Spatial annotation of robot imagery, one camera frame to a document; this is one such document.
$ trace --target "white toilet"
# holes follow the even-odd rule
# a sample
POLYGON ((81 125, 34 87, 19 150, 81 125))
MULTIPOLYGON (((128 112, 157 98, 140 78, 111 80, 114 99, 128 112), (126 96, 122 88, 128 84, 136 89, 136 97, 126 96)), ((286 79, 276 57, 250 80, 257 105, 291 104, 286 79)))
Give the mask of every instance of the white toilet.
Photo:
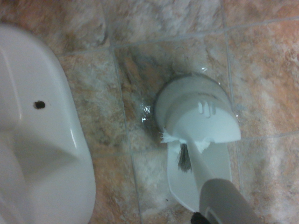
POLYGON ((202 74, 168 83, 159 93, 155 117, 167 133, 167 175, 176 200, 200 211, 212 224, 258 224, 260 221, 231 183, 227 143, 241 139, 240 128, 225 91, 202 74), (181 143, 186 142, 192 172, 178 168, 181 143), (202 142, 210 142, 200 153, 202 142))
POLYGON ((64 71, 31 33, 0 25, 0 223, 87 224, 92 159, 64 71))

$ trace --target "black bristles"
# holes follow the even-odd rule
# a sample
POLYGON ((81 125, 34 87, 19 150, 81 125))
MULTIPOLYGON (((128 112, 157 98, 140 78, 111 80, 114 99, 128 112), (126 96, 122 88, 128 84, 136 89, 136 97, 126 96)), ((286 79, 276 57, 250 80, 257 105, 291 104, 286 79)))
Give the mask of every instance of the black bristles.
POLYGON ((179 153, 178 168, 183 172, 192 171, 190 157, 187 149, 187 144, 181 144, 181 151, 179 153))

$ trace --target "tiled floor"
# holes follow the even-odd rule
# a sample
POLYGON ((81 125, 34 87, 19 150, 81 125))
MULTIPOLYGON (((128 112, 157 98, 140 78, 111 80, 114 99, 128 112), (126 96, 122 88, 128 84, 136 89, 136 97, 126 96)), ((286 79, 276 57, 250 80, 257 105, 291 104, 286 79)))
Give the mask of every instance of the tiled floor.
POLYGON ((299 220, 298 0, 0 0, 66 73, 97 184, 91 224, 187 224, 171 196, 153 102, 203 72, 230 94, 243 140, 233 183, 266 224, 299 220))

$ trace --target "beige tile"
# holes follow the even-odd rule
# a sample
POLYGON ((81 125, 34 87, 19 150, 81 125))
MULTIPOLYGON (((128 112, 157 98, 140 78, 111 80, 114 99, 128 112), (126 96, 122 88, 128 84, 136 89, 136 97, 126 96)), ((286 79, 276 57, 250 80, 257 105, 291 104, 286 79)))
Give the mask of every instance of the beige tile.
POLYGON ((103 7, 118 44, 222 27, 219 0, 103 0, 103 7))
POLYGON ((109 45, 100 0, 2 0, 0 21, 32 31, 56 54, 109 45))
POLYGON ((264 223, 299 220, 299 136, 241 141, 242 194, 264 223))
POLYGON ((112 55, 104 50, 59 59, 92 156, 127 152, 123 106, 112 55))
POLYGON ((228 143, 228 153, 230 158, 230 169, 232 172, 232 183, 235 187, 240 190, 240 174, 239 174, 239 163, 238 163, 238 152, 237 143, 228 143))
POLYGON ((140 224, 129 155, 93 159, 96 201, 90 224, 140 224))
POLYGON ((153 116, 153 104, 162 86, 179 75, 203 72, 228 92, 223 34, 159 42, 115 51, 129 137, 133 150, 165 148, 153 116))
POLYGON ((229 33, 235 108, 243 137, 299 129, 299 21, 229 33))
POLYGON ((223 0, 228 26, 299 16, 298 0, 223 0))
POLYGON ((154 150, 134 155, 143 224, 190 223, 192 213, 171 195, 167 180, 167 151, 154 150))

